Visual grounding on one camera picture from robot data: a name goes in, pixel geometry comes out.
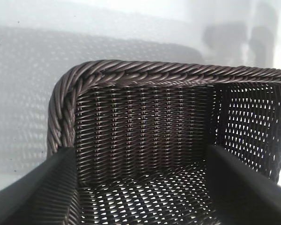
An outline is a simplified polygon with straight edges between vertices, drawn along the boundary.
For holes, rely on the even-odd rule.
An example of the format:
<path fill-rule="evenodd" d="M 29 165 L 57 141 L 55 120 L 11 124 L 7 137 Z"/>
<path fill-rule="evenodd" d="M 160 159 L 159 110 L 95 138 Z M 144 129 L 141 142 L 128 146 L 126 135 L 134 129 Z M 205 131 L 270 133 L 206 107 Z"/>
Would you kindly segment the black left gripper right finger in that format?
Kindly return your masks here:
<path fill-rule="evenodd" d="M 207 147 L 207 189 L 223 225 L 281 225 L 281 187 L 220 146 Z"/>

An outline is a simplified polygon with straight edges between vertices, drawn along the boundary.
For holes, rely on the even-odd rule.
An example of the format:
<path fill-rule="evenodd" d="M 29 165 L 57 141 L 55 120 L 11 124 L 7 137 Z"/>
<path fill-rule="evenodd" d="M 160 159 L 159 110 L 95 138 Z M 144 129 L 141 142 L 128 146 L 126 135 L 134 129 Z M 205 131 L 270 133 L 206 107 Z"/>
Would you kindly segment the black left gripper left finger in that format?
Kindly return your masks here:
<path fill-rule="evenodd" d="M 77 225 L 79 194 L 73 148 L 61 148 L 0 191 L 0 225 Z"/>

